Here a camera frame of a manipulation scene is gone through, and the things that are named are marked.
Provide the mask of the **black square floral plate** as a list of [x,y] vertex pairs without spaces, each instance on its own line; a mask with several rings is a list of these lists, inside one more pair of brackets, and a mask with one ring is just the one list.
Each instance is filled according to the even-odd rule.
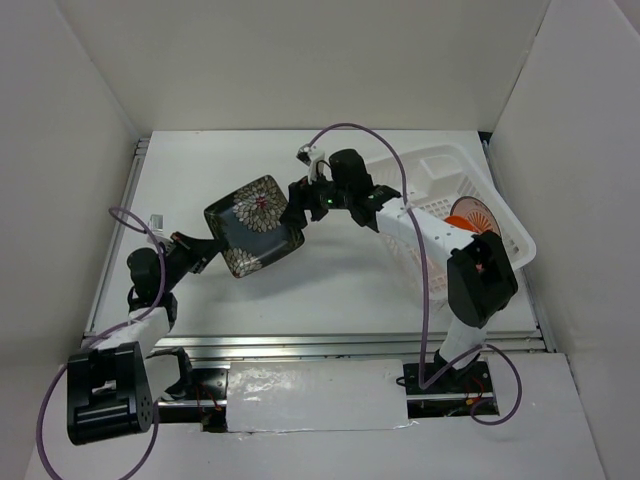
[[305,242],[302,230],[280,222],[287,199],[270,175],[259,177],[204,210],[231,274],[243,278],[293,253]]

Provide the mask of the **orange round plate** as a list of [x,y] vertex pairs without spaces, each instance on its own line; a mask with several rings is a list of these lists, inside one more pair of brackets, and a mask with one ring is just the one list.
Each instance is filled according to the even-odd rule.
[[466,231],[470,231],[473,233],[477,233],[478,230],[476,229],[476,227],[467,219],[465,219],[464,217],[461,216],[457,216],[457,215],[451,215],[448,216],[444,219],[444,221],[446,223],[448,223],[449,225],[452,225],[456,228],[462,229],[462,230],[466,230]]

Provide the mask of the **white sunburst pattern plate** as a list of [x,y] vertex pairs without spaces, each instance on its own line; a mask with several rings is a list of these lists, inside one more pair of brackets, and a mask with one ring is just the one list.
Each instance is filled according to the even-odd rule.
[[449,216],[457,215],[470,221],[478,230],[477,234],[491,231],[501,235],[498,221],[489,208],[472,196],[460,197],[451,207]]

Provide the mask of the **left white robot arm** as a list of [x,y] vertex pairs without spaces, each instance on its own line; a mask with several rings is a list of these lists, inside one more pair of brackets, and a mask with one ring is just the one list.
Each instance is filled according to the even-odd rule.
[[144,433],[158,401],[199,393],[185,350],[156,345],[177,320],[174,287],[201,273],[225,248],[221,240],[175,232],[159,251],[139,248],[128,256],[128,320],[67,361],[67,434],[73,444]]

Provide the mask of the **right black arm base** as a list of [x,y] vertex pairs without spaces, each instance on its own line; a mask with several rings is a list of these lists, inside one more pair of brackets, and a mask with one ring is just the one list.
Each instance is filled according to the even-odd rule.
[[428,389],[418,384],[419,365],[405,363],[396,384],[403,387],[411,419],[469,416],[474,405],[476,414],[497,416],[494,388],[485,360],[472,360],[461,372],[447,370]]

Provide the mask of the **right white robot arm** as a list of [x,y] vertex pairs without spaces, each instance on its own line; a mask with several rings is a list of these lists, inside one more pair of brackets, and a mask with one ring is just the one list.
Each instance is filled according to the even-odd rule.
[[486,346],[489,320],[518,290],[501,237],[465,230],[411,206],[406,193],[375,183],[354,149],[325,156],[303,146],[296,157],[308,172],[290,184],[282,223],[305,227],[331,210],[346,210],[359,226],[416,248],[424,288],[429,286],[430,265],[445,270],[452,322],[436,352],[435,373],[428,373],[421,361],[413,383],[423,391],[436,383],[446,391],[459,390]]

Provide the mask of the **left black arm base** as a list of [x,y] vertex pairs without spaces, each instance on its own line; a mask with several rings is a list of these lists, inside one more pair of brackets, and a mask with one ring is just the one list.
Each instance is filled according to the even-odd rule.
[[182,347],[157,350],[144,362],[163,424],[193,424],[225,433],[229,368],[194,365]]

